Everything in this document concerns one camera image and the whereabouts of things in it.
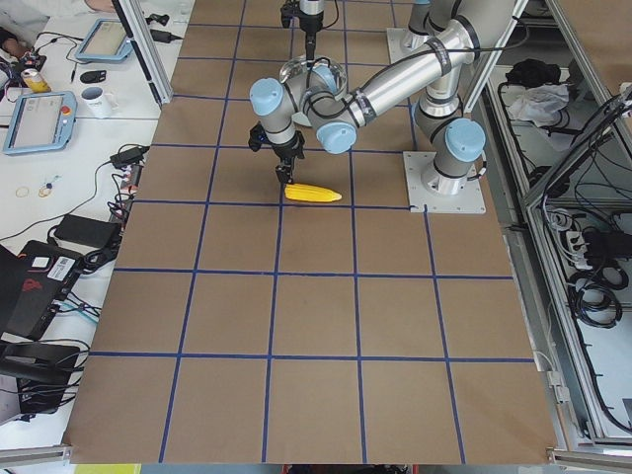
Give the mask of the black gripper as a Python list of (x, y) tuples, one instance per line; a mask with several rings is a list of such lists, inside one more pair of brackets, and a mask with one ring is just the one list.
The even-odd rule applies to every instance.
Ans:
[(290, 27), (294, 18), (305, 32), (306, 66), (311, 69), (315, 62), (316, 34), (323, 29), (324, 0), (287, 0), (280, 7), (280, 20), (284, 29)]
[(294, 135), (286, 143), (274, 145), (274, 153), (279, 158), (279, 164), (275, 167), (276, 177), (284, 186), (294, 183), (294, 162), (304, 158), (304, 143), (302, 135)]

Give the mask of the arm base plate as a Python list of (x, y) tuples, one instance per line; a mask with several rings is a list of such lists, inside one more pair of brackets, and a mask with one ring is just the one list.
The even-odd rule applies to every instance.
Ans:
[(430, 30), (428, 33), (417, 35), (408, 28), (388, 28), (386, 34), (390, 62), (394, 63), (408, 56), (413, 50), (424, 44), (428, 38), (436, 36), (437, 32)]
[(434, 152), (403, 153), (409, 209), (416, 213), (484, 214), (486, 205), (477, 170), (470, 165), (468, 174), (447, 178), (435, 169)]

